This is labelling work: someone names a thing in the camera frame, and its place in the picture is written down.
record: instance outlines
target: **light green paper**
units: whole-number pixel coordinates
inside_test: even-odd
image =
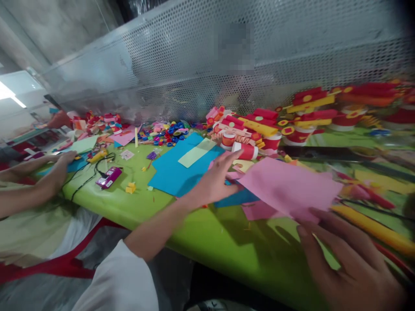
[[[96,143],[99,135],[94,135],[91,137],[84,138],[83,140],[78,140],[73,143],[71,147],[69,147],[68,151],[76,151],[77,153],[84,153],[86,151],[90,151]]]
[[[179,163],[184,167],[189,168],[204,156],[210,149],[216,146],[216,143],[209,138],[202,140],[195,148],[188,151],[184,156],[179,159]]]

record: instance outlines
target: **chair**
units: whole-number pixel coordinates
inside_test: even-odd
[[[93,236],[97,233],[98,229],[104,226],[111,226],[116,228],[124,228],[112,222],[109,219],[102,218],[101,221],[91,230],[91,232],[69,253],[62,255],[58,258],[54,258],[35,266],[21,268],[19,266],[10,264],[5,265],[0,263],[0,284],[21,279],[26,276],[37,273],[47,273],[56,276],[76,277],[82,279],[92,279],[95,274],[95,270],[86,269],[83,267],[83,262],[76,258],[80,252],[82,252],[86,246],[91,242]]]

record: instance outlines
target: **metal mesh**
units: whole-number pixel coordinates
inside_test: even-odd
[[[408,77],[414,37],[387,0],[169,0],[39,76],[68,110],[199,121],[305,88]]]

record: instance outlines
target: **sleeve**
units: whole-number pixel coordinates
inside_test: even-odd
[[[98,266],[91,285],[72,309],[97,310],[159,310],[150,269],[122,240]]]

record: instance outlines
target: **black cable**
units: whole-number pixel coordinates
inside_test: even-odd
[[[103,172],[101,172],[99,169],[98,169],[98,164],[101,162],[101,161],[103,161],[103,160],[108,160],[108,159],[115,159],[115,153],[109,153],[107,156],[105,156],[104,158],[101,158],[101,159],[99,159],[98,161],[97,161],[97,163],[95,163],[95,167],[94,167],[94,175],[92,175],[90,178],[88,178],[87,179],[87,181],[85,181],[82,185],[80,185],[76,190],[75,190],[75,192],[72,194],[72,197],[70,198],[70,201],[71,202],[73,202],[73,198],[75,197],[75,194],[83,187],[83,186],[85,186],[88,182],[90,182],[95,176],[96,176],[96,173],[97,172],[99,172],[100,173],[100,175],[102,176],[102,177],[107,177],[107,175],[105,174],[105,173],[103,173]]]
[[[370,205],[367,205],[367,204],[364,204],[364,203],[361,203],[361,202],[358,202],[358,201],[347,200],[347,199],[341,199],[340,200],[340,203],[344,203],[344,202],[352,203],[352,204],[357,204],[357,205],[360,205],[361,207],[365,207],[365,208],[374,210],[375,212],[382,213],[382,214],[386,214],[386,215],[389,215],[389,216],[392,216],[392,217],[396,217],[396,218],[399,218],[399,219],[402,219],[402,220],[409,220],[409,221],[415,222],[415,219],[414,218],[410,218],[410,217],[398,215],[398,214],[395,214],[395,213],[392,213],[392,212],[387,212],[387,211],[385,211],[383,209],[378,209],[376,207],[373,207],[373,206],[370,206]]]

